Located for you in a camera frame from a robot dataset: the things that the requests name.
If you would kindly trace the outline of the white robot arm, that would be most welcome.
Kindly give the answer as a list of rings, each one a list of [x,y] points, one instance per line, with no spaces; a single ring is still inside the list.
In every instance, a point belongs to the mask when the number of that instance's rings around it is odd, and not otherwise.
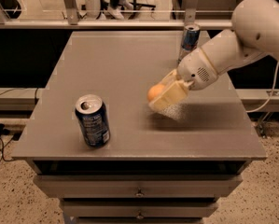
[[[226,29],[186,55],[176,69],[149,90],[150,108],[156,112],[177,104],[190,91],[202,90],[224,73],[270,55],[279,62],[279,3],[244,0],[233,11]]]

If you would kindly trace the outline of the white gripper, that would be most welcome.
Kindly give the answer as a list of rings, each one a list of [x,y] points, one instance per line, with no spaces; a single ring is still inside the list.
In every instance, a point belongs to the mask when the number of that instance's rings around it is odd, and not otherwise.
[[[182,59],[177,70],[172,70],[160,81],[164,88],[149,102],[149,107],[160,112],[187,98],[189,89],[203,90],[215,83],[218,77],[203,48],[197,48]]]

